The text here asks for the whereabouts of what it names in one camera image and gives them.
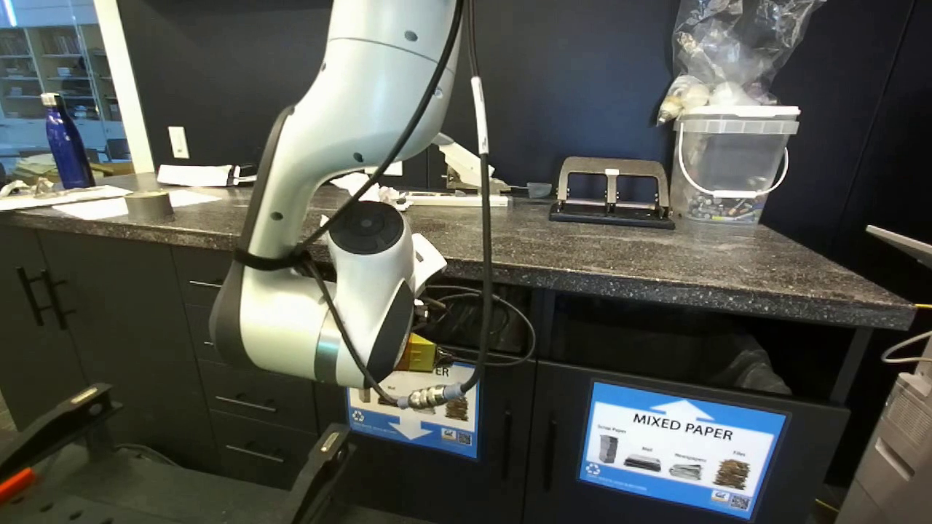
water bottle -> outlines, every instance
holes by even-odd
[[[41,104],[47,107],[47,137],[57,166],[60,185],[92,185],[84,140],[76,121],[66,115],[60,95],[41,92]]]

label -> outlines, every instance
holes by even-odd
[[[465,363],[433,372],[391,372],[382,389],[410,396],[423,386],[464,383],[469,375]],[[376,389],[346,389],[349,431],[477,460],[477,386],[458,401],[424,411],[378,405]]]
[[[579,479],[750,522],[785,417],[595,383]]]

granite countertop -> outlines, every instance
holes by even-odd
[[[0,223],[231,251],[251,191],[216,191],[222,200],[180,207],[161,223],[78,220],[54,210],[9,213]],[[322,191],[315,210],[335,210],[337,200]],[[477,210],[413,207],[408,214],[449,260],[445,273],[480,277]],[[548,220],[544,200],[491,210],[491,220],[499,281],[868,328],[908,328],[914,318],[898,293],[767,226],[721,232],[555,223]]]

white robotic arm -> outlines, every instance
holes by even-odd
[[[219,347],[261,370],[340,386],[366,383],[359,363],[376,377],[392,370],[417,292],[408,220],[382,204],[337,213],[325,238],[337,273],[328,287],[293,268],[293,251],[321,182],[432,146],[458,70],[459,3],[335,0],[321,75],[268,140],[245,252],[213,309]],[[404,140],[423,95],[432,99]]]

bin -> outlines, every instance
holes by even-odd
[[[788,175],[794,104],[729,104],[676,120],[669,207],[688,223],[753,226]]]

